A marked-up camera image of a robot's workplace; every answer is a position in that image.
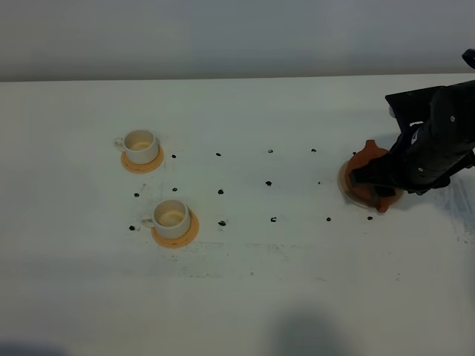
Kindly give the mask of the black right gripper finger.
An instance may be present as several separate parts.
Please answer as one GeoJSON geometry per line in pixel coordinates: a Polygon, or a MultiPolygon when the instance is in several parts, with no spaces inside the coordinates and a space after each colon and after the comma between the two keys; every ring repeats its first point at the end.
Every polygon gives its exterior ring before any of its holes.
{"type": "Polygon", "coordinates": [[[396,190],[391,187],[370,185],[369,190],[371,193],[372,201],[387,199],[394,200],[396,198],[396,190]]]}
{"type": "Polygon", "coordinates": [[[392,161],[388,156],[370,160],[365,166],[353,169],[350,173],[354,185],[374,185],[385,188],[396,188],[393,177],[392,161]]]}

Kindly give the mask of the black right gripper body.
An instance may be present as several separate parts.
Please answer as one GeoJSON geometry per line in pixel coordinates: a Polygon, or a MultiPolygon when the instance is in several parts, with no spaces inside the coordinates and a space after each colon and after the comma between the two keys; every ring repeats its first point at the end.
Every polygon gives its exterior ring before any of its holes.
{"type": "Polygon", "coordinates": [[[385,97],[401,133],[384,163],[384,184],[423,193],[444,185],[474,149],[474,81],[385,97]]]}

